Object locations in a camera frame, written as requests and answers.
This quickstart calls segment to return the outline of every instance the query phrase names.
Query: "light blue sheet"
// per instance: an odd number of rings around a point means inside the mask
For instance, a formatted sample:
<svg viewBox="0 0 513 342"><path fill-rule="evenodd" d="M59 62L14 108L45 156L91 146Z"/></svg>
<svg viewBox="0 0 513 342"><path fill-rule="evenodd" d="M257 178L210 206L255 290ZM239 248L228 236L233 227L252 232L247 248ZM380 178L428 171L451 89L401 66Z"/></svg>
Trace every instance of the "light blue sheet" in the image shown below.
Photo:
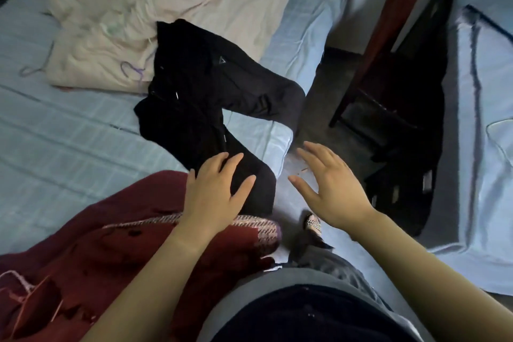
<svg viewBox="0 0 513 342"><path fill-rule="evenodd" d="M513 295L510 23L513 0L456 2L442 82L443 151L432 211L419 238L478 287L504 295Z"/></svg>
<svg viewBox="0 0 513 342"><path fill-rule="evenodd" d="M290 0L262 65L308 92L345 2ZM151 173L184 170L138 134L133 107L141 96L62 92L43 73L18 75L43 63L59 29L44 10L45 0L9 0L0 8L0 254L29 248L88 204ZM224 120L278 176L292 131L228 111Z"/></svg>

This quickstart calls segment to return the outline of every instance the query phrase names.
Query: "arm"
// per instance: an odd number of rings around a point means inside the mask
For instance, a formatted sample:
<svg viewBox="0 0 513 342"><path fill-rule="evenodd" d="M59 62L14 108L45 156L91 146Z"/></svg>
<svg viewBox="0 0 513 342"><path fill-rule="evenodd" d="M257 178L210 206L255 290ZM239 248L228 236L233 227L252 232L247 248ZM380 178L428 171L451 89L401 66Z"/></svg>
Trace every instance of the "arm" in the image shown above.
<svg viewBox="0 0 513 342"><path fill-rule="evenodd" d="M319 192L289 179L325 222L345 230L380 264L438 341L513 340L513 313L474 286L376 211L343 160L325 146L305 142L298 153L313 171Z"/></svg>
<svg viewBox="0 0 513 342"><path fill-rule="evenodd" d="M168 330L183 288L214 236L237 216L255 177L241 184L234 196L230 184L242 154L228 153L207 160L197 178L187 178L184 213L180 223L150 261L112 302L82 342L142 342L161 338Z"/></svg>

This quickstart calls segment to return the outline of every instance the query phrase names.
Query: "chair backrest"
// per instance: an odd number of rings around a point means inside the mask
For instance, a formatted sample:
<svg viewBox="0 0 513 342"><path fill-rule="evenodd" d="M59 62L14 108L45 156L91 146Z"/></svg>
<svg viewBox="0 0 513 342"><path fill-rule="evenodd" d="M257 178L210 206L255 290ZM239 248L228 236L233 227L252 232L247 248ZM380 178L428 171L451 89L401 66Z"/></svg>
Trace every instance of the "chair backrest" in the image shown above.
<svg viewBox="0 0 513 342"><path fill-rule="evenodd" d="M392 50L416 2L417 0L386 0L354 82L359 82L365 76L379 54Z"/></svg>

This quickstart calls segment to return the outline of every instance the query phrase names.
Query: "black shirt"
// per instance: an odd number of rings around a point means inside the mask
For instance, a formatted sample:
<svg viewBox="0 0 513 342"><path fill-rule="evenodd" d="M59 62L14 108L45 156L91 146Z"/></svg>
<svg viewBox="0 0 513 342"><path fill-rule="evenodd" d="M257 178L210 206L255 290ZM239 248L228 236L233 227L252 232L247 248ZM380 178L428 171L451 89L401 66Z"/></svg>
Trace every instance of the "black shirt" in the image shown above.
<svg viewBox="0 0 513 342"><path fill-rule="evenodd" d="M295 285L251 302L216 334L225 341L417 342L369 303L338 289Z"/></svg>

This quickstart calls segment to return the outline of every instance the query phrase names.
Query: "forearm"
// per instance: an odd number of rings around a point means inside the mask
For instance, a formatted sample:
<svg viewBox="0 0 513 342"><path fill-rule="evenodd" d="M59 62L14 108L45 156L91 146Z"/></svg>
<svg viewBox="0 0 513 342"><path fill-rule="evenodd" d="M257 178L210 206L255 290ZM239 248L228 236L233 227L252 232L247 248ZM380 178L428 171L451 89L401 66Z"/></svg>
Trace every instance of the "forearm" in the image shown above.
<svg viewBox="0 0 513 342"><path fill-rule="evenodd" d="M82 342L142 342L162 337L208 242L179 224Z"/></svg>
<svg viewBox="0 0 513 342"><path fill-rule="evenodd" d="M388 216L377 214L357 240L380 264L438 341L513 340L513 314L430 254Z"/></svg>

